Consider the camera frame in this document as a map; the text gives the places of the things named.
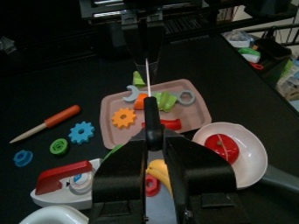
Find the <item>red object in bowl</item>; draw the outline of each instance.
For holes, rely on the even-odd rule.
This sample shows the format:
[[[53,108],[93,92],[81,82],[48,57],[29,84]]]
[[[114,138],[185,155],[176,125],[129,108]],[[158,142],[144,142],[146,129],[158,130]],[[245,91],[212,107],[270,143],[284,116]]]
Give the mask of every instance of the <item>red object in bowl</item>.
[[[230,137],[216,134],[205,139],[204,146],[213,150],[230,164],[238,158],[238,146]]]

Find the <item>orange screwdriver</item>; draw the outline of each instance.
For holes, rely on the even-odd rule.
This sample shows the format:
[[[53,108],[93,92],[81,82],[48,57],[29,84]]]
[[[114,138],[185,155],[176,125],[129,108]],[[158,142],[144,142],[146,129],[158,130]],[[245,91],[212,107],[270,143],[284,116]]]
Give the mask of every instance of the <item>orange screwdriver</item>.
[[[54,126],[56,124],[62,122],[65,119],[74,116],[78,112],[80,112],[80,106],[78,105],[73,105],[69,108],[64,109],[58,114],[53,115],[46,120],[43,120],[43,123],[41,123],[34,128],[25,131],[18,137],[15,137],[9,142],[9,144],[25,139],[26,137],[29,137],[30,135],[33,135],[38,131],[43,130],[45,128],[50,128],[52,126]]]

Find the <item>orange gear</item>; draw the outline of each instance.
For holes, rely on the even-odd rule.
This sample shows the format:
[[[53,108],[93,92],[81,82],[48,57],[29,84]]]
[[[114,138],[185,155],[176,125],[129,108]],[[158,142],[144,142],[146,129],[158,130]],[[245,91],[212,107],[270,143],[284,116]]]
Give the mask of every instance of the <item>orange gear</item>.
[[[114,112],[112,116],[112,123],[116,127],[128,128],[130,124],[136,121],[136,113],[129,108],[121,108],[118,111]]]

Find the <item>pink tray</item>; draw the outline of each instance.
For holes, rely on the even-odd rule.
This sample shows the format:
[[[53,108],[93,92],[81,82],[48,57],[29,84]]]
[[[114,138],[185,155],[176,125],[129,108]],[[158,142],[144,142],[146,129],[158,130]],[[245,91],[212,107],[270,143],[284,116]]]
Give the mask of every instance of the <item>pink tray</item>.
[[[160,83],[152,85],[150,89],[154,92],[181,92],[184,89],[189,89],[196,97],[196,100],[190,106],[182,106],[178,102],[176,102],[169,113],[160,111],[160,119],[181,119],[181,129],[176,131],[177,133],[196,130],[205,124],[210,123],[210,114],[206,109],[204,100],[201,99],[200,93],[188,80],[173,80],[165,83]],[[118,94],[108,95],[101,101],[98,126],[101,130],[104,145],[108,149],[113,149],[113,147],[118,144],[125,144],[130,137],[134,136],[141,129],[141,122],[144,121],[142,110],[134,111],[134,124],[132,124],[128,128],[118,129],[112,124],[112,116],[120,108],[133,109],[134,104],[126,103],[122,100],[122,97],[126,97],[129,95],[130,91],[125,91]]]

